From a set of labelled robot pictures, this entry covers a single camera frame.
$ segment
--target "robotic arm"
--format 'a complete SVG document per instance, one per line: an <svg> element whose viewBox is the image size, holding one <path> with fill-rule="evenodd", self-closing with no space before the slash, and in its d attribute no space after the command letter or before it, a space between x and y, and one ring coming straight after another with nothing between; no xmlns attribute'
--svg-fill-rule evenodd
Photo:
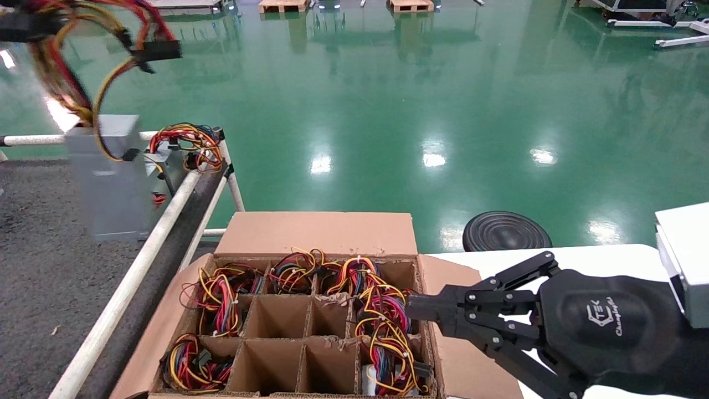
<svg viewBox="0 0 709 399"><path fill-rule="evenodd" d="M515 290L541 277L537 294ZM527 313L531 324L499 317ZM545 251L471 287L411 295L407 315L469 340L545 399L592 385L709 398L709 329L692 328L667 283L561 270Z"/></svg>

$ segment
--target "cardboard box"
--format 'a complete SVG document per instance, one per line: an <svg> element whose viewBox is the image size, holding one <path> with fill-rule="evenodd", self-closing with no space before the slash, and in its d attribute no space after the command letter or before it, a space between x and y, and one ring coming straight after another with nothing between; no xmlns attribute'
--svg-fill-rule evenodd
<svg viewBox="0 0 709 399"><path fill-rule="evenodd" d="M472 285L477 271L418 255L409 214L342 212L242 212L232 218L214 255L203 256L175 276L135 349L111 399L150 391L152 399L185 398L164 387L157 369L172 342L195 332L199 317L179 304L183 283L199 268L242 261L266 270L292 247L320 248L328 259L367 256L384 279L399 288L438 293L446 283ZM202 398L337 398L361 395L361 366L369 362L354 338L352 305L333 297L240 295L245 312L242 336L200 337L218 356L235 357L223 392ZM433 366L430 397L522 399L518 382L464 340L443 337L434 323L420 322L409 336L414 356Z"/></svg>

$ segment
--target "power supply unit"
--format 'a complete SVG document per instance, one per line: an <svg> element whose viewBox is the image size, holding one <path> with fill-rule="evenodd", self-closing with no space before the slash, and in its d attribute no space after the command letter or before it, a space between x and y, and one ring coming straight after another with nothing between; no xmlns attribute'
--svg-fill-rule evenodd
<svg viewBox="0 0 709 399"><path fill-rule="evenodd" d="M99 115L99 123L110 152L146 147L137 115ZM168 143L154 154L141 151L131 161L116 162L101 150L93 128L75 127L66 133L66 147L84 219L98 241L147 237L186 175L184 152Z"/></svg>

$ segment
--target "gray carpet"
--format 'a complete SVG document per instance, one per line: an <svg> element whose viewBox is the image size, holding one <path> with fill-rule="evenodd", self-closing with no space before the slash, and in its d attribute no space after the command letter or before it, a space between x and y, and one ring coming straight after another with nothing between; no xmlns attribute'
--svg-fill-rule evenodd
<svg viewBox="0 0 709 399"><path fill-rule="evenodd" d="M195 196L216 186L202 180ZM0 188L0 398L46 398L140 244L91 239L66 161L0 163ZM191 202L184 214L199 215L206 201ZM194 232L188 224L176 248ZM79 398L110 393L176 268L170 259L150 269Z"/></svg>

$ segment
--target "black round base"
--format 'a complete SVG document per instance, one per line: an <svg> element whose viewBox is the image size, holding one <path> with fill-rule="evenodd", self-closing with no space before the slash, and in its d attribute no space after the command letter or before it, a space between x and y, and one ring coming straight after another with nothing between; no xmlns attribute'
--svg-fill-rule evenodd
<svg viewBox="0 0 709 399"><path fill-rule="evenodd" d="M539 224L514 212L481 213L463 230L466 252L551 247L549 234Z"/></svg>

